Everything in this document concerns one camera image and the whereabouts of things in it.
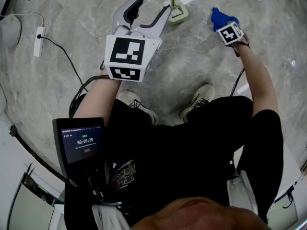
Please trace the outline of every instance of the black device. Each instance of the black device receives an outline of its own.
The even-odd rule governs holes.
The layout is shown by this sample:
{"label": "black device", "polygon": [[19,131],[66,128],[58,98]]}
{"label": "black device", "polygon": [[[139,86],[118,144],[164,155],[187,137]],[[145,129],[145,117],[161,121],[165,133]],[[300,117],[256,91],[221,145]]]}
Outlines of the black device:
{"label": "black device", "polygon": [[52,121],[52,125],[64,177],[84,176],[104,165],[103,118],[58,118]]}

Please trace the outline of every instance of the electrical outlet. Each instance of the electrical outlet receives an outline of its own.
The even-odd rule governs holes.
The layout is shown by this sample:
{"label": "electrical outlet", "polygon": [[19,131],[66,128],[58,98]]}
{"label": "electrical outlet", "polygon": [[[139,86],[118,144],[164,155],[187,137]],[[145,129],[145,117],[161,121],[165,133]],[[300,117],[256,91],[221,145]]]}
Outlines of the electrical outlet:
{"label": "electrical outlet", "polygon": [[42,55],[42,49],[43,49],[43,38],[37,38],[37,35],[41,34],[42,36],[45,36],[45,26],[39,26],[36,31],[35,36],[35,42],[34,42],[34,53],[33,55],[36,57],[41,57]]}

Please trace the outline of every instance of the gray marble floor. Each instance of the gray marble floor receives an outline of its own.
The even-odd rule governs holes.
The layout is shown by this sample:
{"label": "gray marble floor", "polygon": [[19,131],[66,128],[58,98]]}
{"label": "gray marble floor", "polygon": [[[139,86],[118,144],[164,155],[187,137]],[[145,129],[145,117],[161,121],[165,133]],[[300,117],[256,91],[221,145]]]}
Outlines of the gray marble floor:
{"label": "gray marble floor", "polygon": [[[113,13],[124,1],[12,0],[9,12],[41,14],[46,36],[66,49],[86,80],[99,72]],[[134,25],[150,23],[163,1],[146,0]],[[307,158],[307,0],[193,0],[187,5],[189,19],[165,28],[163,44],[144,81],[124,82],[121,87],[137,93],[159,114],[160,123],[168,125],[180,123],[179,112],[206,82],[215,86],[216,98],[228,96],[242,65],[213,32],[212,7],[240,20],[251,48],[266,65],[278,96],[285,143],[301,165]],[[18,45],[0,49],[6,113],[25,141],[59,171],[51,121],[68,116],[80,83],[64,53],[51,43],[44,42],[42,57],[33,56],[40,19],[19,18]],[[238,88],[246,83],[243,76]],[[250,96],[248,90],[243,94]]]}

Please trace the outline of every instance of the white cube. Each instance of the white cube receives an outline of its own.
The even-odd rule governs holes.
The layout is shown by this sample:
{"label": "white cube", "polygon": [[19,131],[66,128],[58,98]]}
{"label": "white cube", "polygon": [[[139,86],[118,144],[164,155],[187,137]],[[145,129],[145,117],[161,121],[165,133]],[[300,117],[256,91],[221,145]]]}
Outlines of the white cube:
{"label": "white cube", "polygon": [[162,41],[132,36],[106,36],[105,67],[111,79],[142,82]]}
{"label": "white cube", "polygon": [[217,32],[226,45],[241,40],[244,35],[243,31],[238,27],[236,22],[231,22],[227,26],[218,29]]}

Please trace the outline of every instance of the shoe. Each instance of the shoe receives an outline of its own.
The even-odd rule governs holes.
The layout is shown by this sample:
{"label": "shoe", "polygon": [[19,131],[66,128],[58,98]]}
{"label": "shoe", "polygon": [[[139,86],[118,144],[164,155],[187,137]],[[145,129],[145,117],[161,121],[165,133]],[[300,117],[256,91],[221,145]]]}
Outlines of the shoe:
{"label": "shoe", "polygon": [[214,99],[214,87],[210,84],[201,86],[194,94],[191,105],[184,109],[180,114],[180,120],[184,123],[188,122],[187,115],[194,108],[205,106]]}
{"label": "shoe", "polygon": [[142,110],[143,112],[147,113],[150,118],[152,119],[152,125],[157,125],[159,118],[157,113],[148,110],[143,104],[139,96],[137,96],[135,93],[128,91],[128,90],[123,90],[118,94],[118,100],[122,101],[126,105],[128,105],[131,108],[137,108]]}

